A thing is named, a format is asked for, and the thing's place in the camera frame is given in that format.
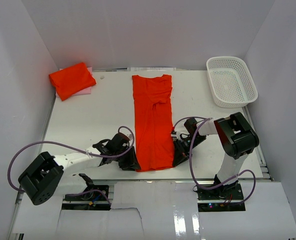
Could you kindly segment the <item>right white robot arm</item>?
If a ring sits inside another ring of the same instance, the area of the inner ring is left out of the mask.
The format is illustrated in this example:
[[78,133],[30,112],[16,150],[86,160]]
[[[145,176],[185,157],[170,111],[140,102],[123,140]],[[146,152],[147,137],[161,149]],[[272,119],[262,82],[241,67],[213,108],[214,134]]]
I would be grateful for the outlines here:
[[[246,158],[259,145],[259,138],[242,113],[237,112],[224,118],[184,117],[187,133],[179,133],[172,127],[174,144],[174,167],[189,161],[190,173],[195,182],[194,191],[209,193],[223,200],[231,196],[238,185],[238,177],[246,171],[241,167]],[[202,186],[196,180],[192,167],[192,151],[204,142],[207,136],[219,137],[224,157],[211,186]]]

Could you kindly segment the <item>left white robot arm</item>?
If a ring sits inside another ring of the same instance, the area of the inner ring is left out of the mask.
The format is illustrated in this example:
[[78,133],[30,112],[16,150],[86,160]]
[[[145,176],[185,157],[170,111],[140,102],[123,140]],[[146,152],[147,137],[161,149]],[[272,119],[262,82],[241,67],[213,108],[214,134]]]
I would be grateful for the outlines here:
[[18,182],[36,206],[58,195],[87,200],[101,190],[83,171],[111,162],[117,162],[123,171],[138,171],[141,168],[133,143],[121,132],[86,150],[64,155],[42,152],[20,175]]

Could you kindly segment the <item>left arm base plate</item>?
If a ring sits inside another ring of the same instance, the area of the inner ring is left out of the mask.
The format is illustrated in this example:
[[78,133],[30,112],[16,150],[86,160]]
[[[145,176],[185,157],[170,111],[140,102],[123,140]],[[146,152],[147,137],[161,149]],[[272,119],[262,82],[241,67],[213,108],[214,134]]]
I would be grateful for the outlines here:
[[62,203],[62,210],[109,211],[110,209],[105,197],[97,191],[78,196],[65,195]]

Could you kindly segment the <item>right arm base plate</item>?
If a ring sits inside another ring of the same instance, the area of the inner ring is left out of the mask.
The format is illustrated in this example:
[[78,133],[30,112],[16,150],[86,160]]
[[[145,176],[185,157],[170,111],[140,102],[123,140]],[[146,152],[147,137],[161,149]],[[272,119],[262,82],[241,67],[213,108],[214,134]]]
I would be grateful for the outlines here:
[[197,193],[198,211],[201,213],[214,212],[244,212],[245,204],[237,204],[243,201],[244,196],[241,185],[238,183],[232,189],[221,193],[220,189],[203,190],[196,185],[193,191]]

